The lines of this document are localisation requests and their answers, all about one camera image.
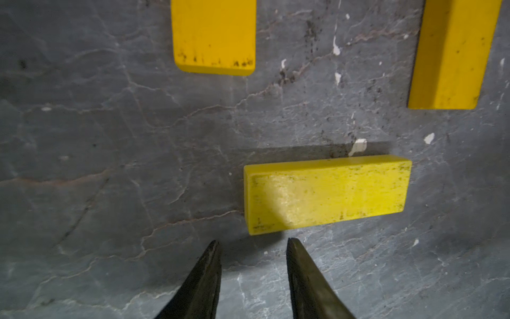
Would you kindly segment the lime yellow block long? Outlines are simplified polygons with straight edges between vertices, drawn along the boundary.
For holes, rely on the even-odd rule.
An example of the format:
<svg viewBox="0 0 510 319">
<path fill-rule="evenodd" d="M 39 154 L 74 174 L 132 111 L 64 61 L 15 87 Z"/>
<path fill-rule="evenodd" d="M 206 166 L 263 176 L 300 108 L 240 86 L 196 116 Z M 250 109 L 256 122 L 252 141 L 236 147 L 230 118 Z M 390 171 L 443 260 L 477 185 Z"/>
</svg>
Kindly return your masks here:
<svg viewBox="0 0 510 319">
<path fill-rule="evenodd" d="M 244 167 L 250 235 L 400 213 L 413 163 L 393 155 Z"/>
</svg>

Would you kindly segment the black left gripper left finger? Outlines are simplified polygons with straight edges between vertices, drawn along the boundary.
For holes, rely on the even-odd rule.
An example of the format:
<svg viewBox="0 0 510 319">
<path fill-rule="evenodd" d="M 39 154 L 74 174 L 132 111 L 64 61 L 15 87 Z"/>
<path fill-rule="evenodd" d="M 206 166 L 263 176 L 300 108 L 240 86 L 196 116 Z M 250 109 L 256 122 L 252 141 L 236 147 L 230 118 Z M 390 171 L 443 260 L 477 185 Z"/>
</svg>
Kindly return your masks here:
<svg viewBox="0 0 510 319">
<path fill-rule="evenodd" d="M 157 318 L 215 318 L 222 275 L 221 245 L 213 240 Z"/>
</svg>

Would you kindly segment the lime yellow block short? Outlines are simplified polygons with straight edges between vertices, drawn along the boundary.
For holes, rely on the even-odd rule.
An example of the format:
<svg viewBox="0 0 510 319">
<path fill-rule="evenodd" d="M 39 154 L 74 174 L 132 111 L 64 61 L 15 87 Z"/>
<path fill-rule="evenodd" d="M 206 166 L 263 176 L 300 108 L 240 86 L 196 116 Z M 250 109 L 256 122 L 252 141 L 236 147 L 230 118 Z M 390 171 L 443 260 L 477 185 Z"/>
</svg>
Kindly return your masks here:
<svg viewBox="0 0 510 319">
<path fill-rule="evenodd" d="M 501 6 L 500 0 L 426 0 L 410 109 L 475 109 Z"/>
</svg>

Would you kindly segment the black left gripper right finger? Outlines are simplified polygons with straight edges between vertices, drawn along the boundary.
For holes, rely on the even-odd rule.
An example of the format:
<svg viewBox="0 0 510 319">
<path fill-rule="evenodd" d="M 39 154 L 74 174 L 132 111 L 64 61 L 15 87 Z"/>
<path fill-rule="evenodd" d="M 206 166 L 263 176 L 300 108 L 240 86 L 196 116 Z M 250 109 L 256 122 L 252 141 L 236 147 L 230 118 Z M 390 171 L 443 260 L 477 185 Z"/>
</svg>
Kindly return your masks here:
<svg viewBox="0 0 510 319">
<path fill-rule="evenodd" d="M 353 318 L 299 239 L 288 239 L 286 260 L 294 318 Z"/>
</svg>

